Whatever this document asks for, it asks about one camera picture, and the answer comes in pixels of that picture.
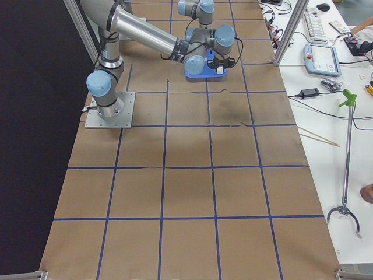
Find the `person hand at desk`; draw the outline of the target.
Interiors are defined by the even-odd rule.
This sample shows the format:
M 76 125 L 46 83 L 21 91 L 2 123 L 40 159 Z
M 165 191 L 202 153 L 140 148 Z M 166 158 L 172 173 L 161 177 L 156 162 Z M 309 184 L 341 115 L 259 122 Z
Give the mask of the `person hand at desk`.
M 352 28 L 351 29 L 352 36 L 355 36 L 358 32 L 360 32 L 363 29 L 364 29 L 364 27 L 359 27 L 359 26 L 356 26 L 356 27 Z

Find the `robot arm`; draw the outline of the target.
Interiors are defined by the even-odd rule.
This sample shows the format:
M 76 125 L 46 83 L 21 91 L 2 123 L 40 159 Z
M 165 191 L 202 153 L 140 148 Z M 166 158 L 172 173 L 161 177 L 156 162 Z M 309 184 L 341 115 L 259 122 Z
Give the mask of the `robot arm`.
M 97 128 L 129 128 L 132 123 L 134 92 L 118 92 L 117 83 L 124 71 L 119 53 L 119 37 L 124 36 L 160 52 L 162 59 L 180 62 L 186 76 L 198 77 L 204 70 L 225 76 L 235 66 L 231 48 L 235 41 L 230 25 L 214 29 L 213 1 L 179 1 L 178 13 L 199 21 L 199 27 L 187 29 L 185 38 L 136 17 L 130 1 L 81 1 L 86 16 L 98 26 L 100 51 L 94 71 L 86 79 L 94 106 L 85 107 L 87 121 Z
M 214 0 L 179 0 L 177 11 L 182 16 L 198 19 L 201 29 L 211 29 L 213 26 Z

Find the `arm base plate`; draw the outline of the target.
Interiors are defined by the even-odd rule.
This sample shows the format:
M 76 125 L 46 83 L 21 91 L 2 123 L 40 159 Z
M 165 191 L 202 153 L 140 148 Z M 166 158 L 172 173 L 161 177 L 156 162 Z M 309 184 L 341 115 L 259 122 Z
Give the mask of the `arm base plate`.
M 135 92 L 117 92 L 117 101 L 112 106 L 100 107 L 92 97 L 90 107 L 94 108 L 87 111 L 85 128 L 130 129 L 132 126 L 135 98 Z

